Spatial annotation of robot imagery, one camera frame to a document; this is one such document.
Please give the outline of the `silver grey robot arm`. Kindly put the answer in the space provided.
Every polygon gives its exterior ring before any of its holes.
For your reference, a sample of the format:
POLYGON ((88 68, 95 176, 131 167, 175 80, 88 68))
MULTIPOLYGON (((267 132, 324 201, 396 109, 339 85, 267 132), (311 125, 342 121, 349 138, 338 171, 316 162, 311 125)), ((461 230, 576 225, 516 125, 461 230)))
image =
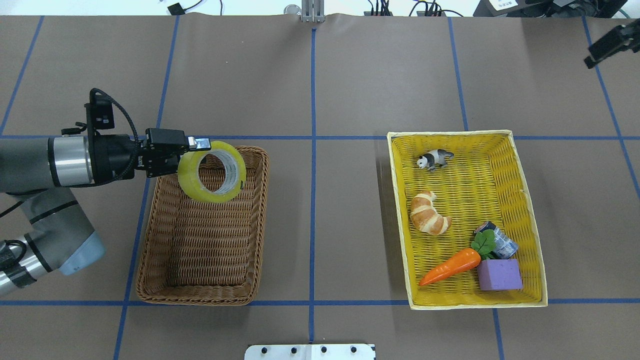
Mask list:
POLYGON ((78 203, 74 187, 96 187, 174 174, 182 155, 210 150, 204 137, 182 130, 148 129, 146 139, 126 134, 1 141, 1 192, 16 201, 31 230, 1 241, 1 294, 25 289, 54 271, 69 276, 106 253, 78 203))

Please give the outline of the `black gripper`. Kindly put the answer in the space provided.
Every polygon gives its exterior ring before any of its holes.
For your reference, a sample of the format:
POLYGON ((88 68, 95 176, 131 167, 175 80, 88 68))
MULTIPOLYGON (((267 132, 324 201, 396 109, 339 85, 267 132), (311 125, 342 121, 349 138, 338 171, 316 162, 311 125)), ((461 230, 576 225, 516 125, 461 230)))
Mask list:
POLYGON ((147 178, 174 174, 179 160, 187 152, 210 151, 208 137, 187 137, 182 130, 147 129, 146 139, 131 139, 125 134, 90 134, 87 137, 93 183, 131 180, 135 171, 147 178))

